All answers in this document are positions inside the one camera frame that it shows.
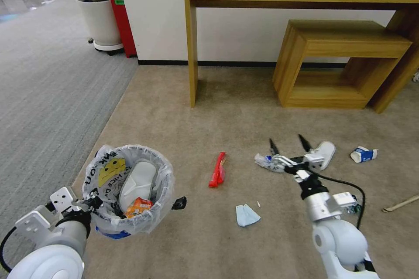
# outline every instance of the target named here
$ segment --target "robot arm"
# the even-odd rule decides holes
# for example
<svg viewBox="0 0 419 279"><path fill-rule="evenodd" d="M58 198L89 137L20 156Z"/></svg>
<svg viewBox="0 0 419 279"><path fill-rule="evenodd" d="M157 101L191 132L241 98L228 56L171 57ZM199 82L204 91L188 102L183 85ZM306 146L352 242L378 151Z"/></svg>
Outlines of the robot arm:
<svg viewBox="0 0 419 279"><path fill-rule="evenodd" d="M78 201L71 188L63 187L50 196L48 204L19 219L16 229L36 244L36 250L7 279L81 279L90 213L101 204L96 195Z"/></svg>
<svg viewBox="0 0 419 279"><path fill-rule="evenodd" d="M307 208L307 214L313 224L313 243L321 254L329 279L379 279L368 256L368 244L361 231L351 223L341 220L344 210L357 205L357 201L349 193L330 195L323 186L320 176L315 171L323 165L324 158L313 152L308 142L300 136L303 147L308 154L302 157L287 158L279 155L272 140L271 151L277 152L272 160L284 171L292 174L301 187L301 198ZM340 183L359 187L348 182L327 178Z"/></svg>

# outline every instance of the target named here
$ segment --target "wooden stick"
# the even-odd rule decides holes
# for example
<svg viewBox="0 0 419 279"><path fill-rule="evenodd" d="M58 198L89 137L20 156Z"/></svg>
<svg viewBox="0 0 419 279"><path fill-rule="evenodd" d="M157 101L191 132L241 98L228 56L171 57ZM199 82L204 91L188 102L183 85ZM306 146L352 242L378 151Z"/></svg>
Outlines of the wooden stick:
<svg viewBox="0 0 419 279"><path fill-rule="evenodd" d="M419 194L417 194L415 196L412 196L411 198L409 198L409 199L407 199L407 200L405 200L405 201L403 201L401 203L398 203L398 204L396 204L394 206L383 208L382 210L385 213L392 212L392 211L395 211L396 209L399 209L400 207L403 207L403 206L405 206L407 204L413 203L414 201L417 201L417 200L419 200Z"/></svg>

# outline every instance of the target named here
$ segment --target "wooden side table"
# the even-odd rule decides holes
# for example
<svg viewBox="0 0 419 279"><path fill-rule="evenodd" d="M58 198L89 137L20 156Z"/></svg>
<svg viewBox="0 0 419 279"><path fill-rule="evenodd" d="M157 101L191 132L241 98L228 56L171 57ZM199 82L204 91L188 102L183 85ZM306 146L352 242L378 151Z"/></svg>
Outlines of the wooden side table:
<svg viewBox="0 0 419 279"><path fill-rule="evenodd" d="M284 107L362 109L411 41L373 21L290 20L273 82ZM300 72L306 56L351 57L342 72Z"/></svg>

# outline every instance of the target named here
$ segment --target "yellow cartoon sticker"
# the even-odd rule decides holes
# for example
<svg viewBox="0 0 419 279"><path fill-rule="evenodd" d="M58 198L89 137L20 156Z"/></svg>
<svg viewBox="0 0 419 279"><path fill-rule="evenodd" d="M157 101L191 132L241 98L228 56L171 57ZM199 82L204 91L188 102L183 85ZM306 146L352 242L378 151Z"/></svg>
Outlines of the yellow cartoon sticker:
<svg viewBox="0 0 419 279"><path fill-rule="evenodd" d="M112 158L109 162L99 171L99 187L102 187L110 178L116 176L125 170L124 158Z"/></svg>

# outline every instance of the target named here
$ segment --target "white wall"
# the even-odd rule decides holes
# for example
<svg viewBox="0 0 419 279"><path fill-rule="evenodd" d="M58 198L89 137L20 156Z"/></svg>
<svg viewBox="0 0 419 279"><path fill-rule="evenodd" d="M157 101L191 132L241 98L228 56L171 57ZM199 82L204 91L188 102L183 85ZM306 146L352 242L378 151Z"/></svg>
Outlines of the white wall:
<svg viewBox="0 0 419 279"><path fill-rule="evenodd" d="M184 0L124 1L138 59L187 60ZM199 8L198 58L276 61L289 19L375 20L386 25L392 14L392 11Z"/></svg>

